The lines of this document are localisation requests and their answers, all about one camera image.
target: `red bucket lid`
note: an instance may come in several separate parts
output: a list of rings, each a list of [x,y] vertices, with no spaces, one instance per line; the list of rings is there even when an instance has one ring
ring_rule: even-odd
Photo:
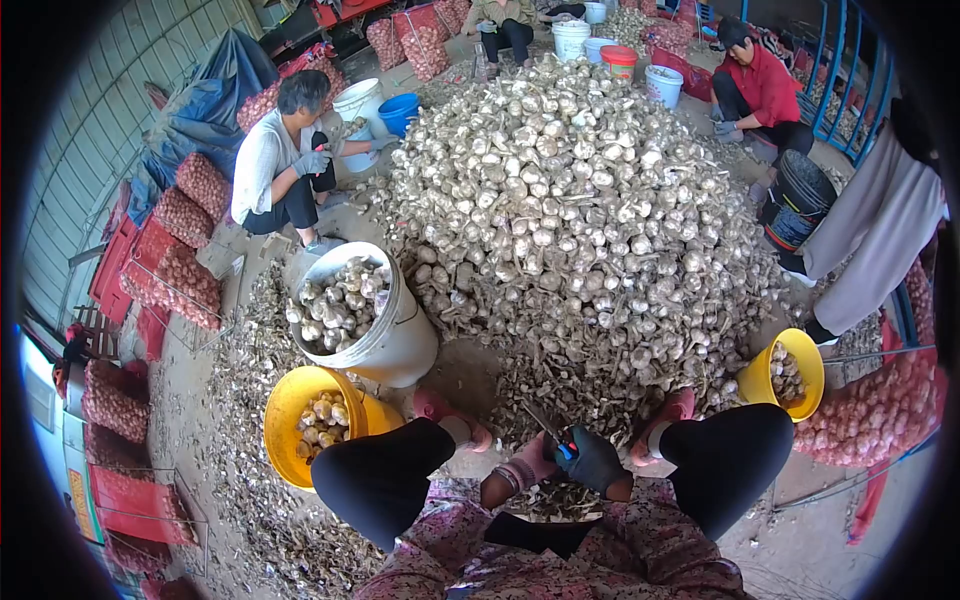
[[[600,58],[605,62],[635,63],[640,56],[626,46],[604,46],[600,48]]]

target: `woman in white shirt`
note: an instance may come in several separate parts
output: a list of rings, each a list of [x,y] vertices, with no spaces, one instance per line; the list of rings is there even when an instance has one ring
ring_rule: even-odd
[[[331,143],[320,120],[329,90],[330,81],[321,71],[300,71],[283,80],[276,108],[257,121],[237,152],[230,206],[233,220],[254,235],[280,231],[292,223],[305,250],[314,254],[344,243],[314,229],[320,220],[317,205],[337,185],[330,160],[382,150],[397,140],[388,135]]]

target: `yellow bucket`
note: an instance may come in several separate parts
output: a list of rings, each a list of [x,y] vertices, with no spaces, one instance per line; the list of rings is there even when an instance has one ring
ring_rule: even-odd
[[[403,417],[391,406],[360,392],[350,380],[323,367],[297,367],[276,383],[263,420],[263,442],[276,472],[288,483],[313,492],[310,467],[297,456],[301,433],[297,421],[303,409],[323,391],[339,389],[350,417],[350,438],[375,436],[397,429]]]
[[[781,331],[763,352],[736,374],[736,383],[740,397],[751,404],[770,402],[779,405],[777,397],[774,396],[773,384],[770,382],[770,356],[777,342],[783,344],[788,352],[797,357],[800,376],[806,383],[804,403],[787,410],[790,419],[799,423],[809,419],[816,412],[817,407],[820,406],[820,399],[824,395],[824,359],[820,356],[817,345],[805,332],[796,328]]]

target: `gray hair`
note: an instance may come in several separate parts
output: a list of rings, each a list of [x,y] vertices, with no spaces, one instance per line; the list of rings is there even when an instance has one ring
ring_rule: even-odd
[[[294,114],[300,108],[313,113],[330,91],[330,79],[323,71],[306,69],[298,71],[280,83],[276,107],[280,114]]]

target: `blue railing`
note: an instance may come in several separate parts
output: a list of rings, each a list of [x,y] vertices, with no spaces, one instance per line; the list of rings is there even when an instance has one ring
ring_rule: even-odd
[[[810,81],[807,82],[806,89],[797,94],[798,100],[800,101],[800,111],[803,119],[810,123],[810,127],[813,128],[814,135],[843,152],[851,159],[853,166],[856,167],[860,165],[860,161],[866,155],[866,151],[870,147],[870,141],[876,134],[876,128],[879,127],[883,111],[886,109],[887,101],[890,97],[890,83],[893,81],[894,74],[893,58],[890,56],[890,53],[886,51],[886,46],[884,45],[883,41],[879,39],[879,36],[877,36],[874,64],[869,69],[870,80],[867,83],[867,91],[863,96],[863,109],[860,110],[860,114],[856,118],[856,124],[853,126],[853,131],[850,135],[850,138],[845,138],[845,136],[838,131],[838,127],[840,125],[844,110],[847,109],[847,100],[850,98],[851,91],[855,85],[856,69],[857,65],[859,64],[860,42],[862,39],[863,28],[865,25],[870,27],[870,23],[869,21],[866,24],[864,23],[865,15],[863,10],[856,6],[854,2],[850,2],[848,5],[847,0],[833,0],[831,2],[828,2],[827,0],[820,0],[820,4],[823,7],[823,15],[820,22],[820,35],[817,41],[817,54],[813,58],[813,68],[810,72]],[[744,2],[743,8],[744,10],[746,9],[746,2]],[[829,63],[827,80],[824,82],[824,93],[820,98],[820,104],[814,106],[812,100],[812,91],[814,83],[817,79],[817,70],[820,67],[820,61],[824,55],[824,48],[825,46],[828,46],[827,17],[828,11],[830,11],[831,8],[838,11],[837,31],[832,46],[828,47],[832,53],[832,57]],[[852,14],[854,13],[856,36],[855,43],[852,48],[850,65],[847,69],[847,86],[841,95],[840,108],[837,110],[836,114],[827,116],[827,108],[832,96],[833,84],[836,81],[837,73],[840,71],[844,56],[847,54],[845,52],[848,49],[846,42],[847,27],[850,22],[854,21],[852,18]],[[874,94],[876,90],[876,83],[880,79],[883,80],[883,87],[878,94]],[[873,107],[876,110],[875,118],[873,123],[868,126],[869,130],[867,131],[866,136],[858,145],[856,140],[858,134],[864,127],[864,117],[867,114],[868,107]]]

